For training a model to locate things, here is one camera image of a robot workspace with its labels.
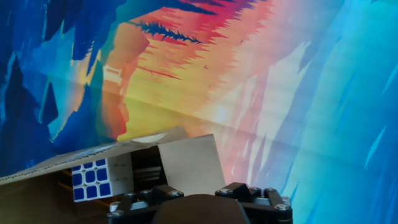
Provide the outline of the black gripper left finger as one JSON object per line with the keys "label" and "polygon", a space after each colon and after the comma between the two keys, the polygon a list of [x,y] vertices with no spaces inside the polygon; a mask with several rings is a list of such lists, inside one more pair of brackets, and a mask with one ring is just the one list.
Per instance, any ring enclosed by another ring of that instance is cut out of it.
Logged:
{"label": "black gripper left finger", "polygon": [[108,224],[150,223],[160,206],[184,193],[169,185],[158,185],[139,193],[129,192],[109,206]]}

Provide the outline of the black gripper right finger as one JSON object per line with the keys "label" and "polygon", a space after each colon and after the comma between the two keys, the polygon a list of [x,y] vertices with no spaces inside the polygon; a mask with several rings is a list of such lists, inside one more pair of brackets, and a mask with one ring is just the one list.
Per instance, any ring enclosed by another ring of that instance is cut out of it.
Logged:
{"label": "black gripper right finger", "polygon": [[261,189],[233,182],[218,189],[215,196],[237,201],[249,224],[292,224],[290,199],[284,200],[274,188]]}

